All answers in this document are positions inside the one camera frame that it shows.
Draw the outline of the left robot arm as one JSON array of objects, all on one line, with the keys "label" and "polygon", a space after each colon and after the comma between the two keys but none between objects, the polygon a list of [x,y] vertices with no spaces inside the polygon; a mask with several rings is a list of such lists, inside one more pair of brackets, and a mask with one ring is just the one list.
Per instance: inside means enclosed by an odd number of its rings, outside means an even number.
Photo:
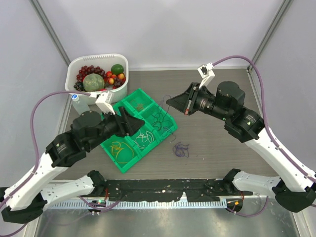
[{"label": "left robot arm", "polygon": [[47,184],[112,136],[133,136],[145,125],[144,120],[132,116],[125,107],[120,107],[119,112],[119,115],[101,116],[86,111],[73,121],[69,131],[56,136],[39,159],[32,178],[22,188],[15,193],[15,186],[0,190],[1,200],[7,200],[1,212],[3,220],[26,224],[58,202],[83,195],[100,197],[107,183],[96,170],[55,188]]}]

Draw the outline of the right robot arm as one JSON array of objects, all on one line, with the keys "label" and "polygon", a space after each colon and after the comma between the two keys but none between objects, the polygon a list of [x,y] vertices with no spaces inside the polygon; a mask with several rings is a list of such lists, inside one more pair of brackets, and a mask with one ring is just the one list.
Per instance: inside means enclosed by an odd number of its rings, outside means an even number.
[{"label": "right robot arm", "polygon": [[238,191],[275,198],[291,212],[316,204],[316,173],[303,165],[287,149],[277,145],[277,138],[254,110],[244,106],[245,92],[232,81],[218,85],[216,94],[205,86],[192,82],[188,89],[166,101],[167,105],[185,115],[197,111],[224,122],[224,129],[234,138],[259,154],[277,173],[276,177],[260,176],[232,169],[224,177],[225,193]]}]

